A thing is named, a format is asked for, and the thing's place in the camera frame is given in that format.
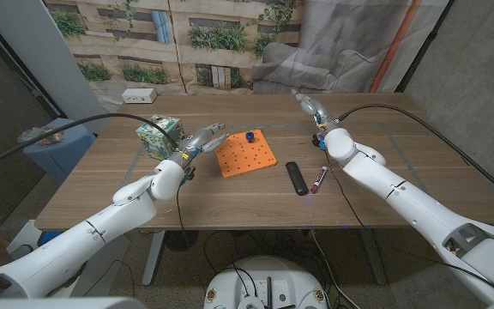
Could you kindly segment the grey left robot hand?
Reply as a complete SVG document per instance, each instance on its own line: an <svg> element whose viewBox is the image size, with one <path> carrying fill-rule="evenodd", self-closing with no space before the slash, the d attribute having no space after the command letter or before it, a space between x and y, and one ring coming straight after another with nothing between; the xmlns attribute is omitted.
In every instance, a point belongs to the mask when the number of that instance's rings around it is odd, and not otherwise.
<svg viewBox="0 0 494 309"><path fill-rule="evenodd" d="M185 169L199 154L215 151L230 136L229 133L225 133L214 137L218 131L225 128L226 125L222 123L211 124L185 137L169 160Z"/></svg>

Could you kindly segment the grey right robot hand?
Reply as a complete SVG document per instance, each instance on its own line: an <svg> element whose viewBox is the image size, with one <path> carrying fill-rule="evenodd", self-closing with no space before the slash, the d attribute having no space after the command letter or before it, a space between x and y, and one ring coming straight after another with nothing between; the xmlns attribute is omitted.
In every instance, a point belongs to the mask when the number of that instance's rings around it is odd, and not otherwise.
<svg viewBox="0 0 494 309"><path fill-rule="evenodd" d="M292 89L292 95L299 102L303 111L314 118L316 126L319 130L330 132L338 129L339 125L332 117L331 113L318 100L311 98L307 94L301 94L298 90Z"/></svg>

